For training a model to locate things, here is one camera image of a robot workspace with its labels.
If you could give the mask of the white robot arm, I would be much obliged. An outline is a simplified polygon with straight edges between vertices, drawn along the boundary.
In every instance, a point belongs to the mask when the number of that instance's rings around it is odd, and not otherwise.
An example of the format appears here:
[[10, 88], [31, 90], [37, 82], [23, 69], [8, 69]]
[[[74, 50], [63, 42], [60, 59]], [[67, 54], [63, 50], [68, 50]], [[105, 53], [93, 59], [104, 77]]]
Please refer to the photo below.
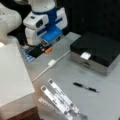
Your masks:
[[10, 43], [8, 34], [25, 25], [27, 43], [37, 46], [41, 42], [45, 45], [52, 43], [67, 26], [67, 16], [64, 8], [57, 9], [54, 0], [27, 0], [31, 6], [29, 14], [22, 18], [12, 9], [0, 2], [0, 43]]

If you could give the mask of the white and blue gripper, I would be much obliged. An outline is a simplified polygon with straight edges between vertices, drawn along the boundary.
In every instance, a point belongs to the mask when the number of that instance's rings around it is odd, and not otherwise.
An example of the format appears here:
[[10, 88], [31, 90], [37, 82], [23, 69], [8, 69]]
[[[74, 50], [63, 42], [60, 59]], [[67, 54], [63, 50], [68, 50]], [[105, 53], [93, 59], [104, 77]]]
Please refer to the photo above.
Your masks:
[[27, 43], [47, 46], [59, 38], [67, 26], [65, 8], [53, 8], [46, 12], [31, 11], [23, 20]]

